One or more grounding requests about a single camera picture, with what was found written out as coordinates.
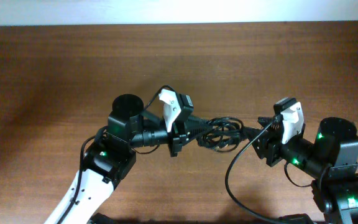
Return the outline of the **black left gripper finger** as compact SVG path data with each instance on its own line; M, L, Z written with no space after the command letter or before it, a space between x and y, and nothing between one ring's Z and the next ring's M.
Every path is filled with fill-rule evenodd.
M210 120L189 115L188 119L185 121L185 124L188 128L205 127L209 126Z
M185 125L185 134L186 134L186 140L185 144L188 144L192 142L193 140L199 138L203 134L206 134L207 132L211 131L213 129L210 125Z

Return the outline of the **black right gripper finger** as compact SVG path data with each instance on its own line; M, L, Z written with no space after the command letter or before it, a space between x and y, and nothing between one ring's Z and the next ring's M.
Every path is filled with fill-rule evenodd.
M280 129L282 116L276 115L274 117L258 117L257 122L263 127L267 127L270 124L270 129Z
M263 137L266 131L263 129L256 129L250 127L244 127L242 130L243 139L248 139L249 141L254 141L253 146L259 146L259 138Z

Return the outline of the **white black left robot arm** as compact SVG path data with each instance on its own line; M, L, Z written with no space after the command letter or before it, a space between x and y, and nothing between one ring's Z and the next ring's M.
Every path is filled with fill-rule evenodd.
M80 168L47 223L88 223L132 169L136 148L166 144L175 157L212 129L207 120L192 116L188 95L162 89L154 97L163 102L162 118L147 111L136 95L113 101L107 125L83 143Z

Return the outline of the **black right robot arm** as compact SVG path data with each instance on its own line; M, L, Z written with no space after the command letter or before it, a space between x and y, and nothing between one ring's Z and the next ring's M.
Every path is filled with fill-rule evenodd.
M324 118L314 142L303 137L305 122L280 117L260 117L262 129L245 128L257 155L272 167L285 160L313 178L313 200L327 223L358 223L358 135L354 123L338 117Z

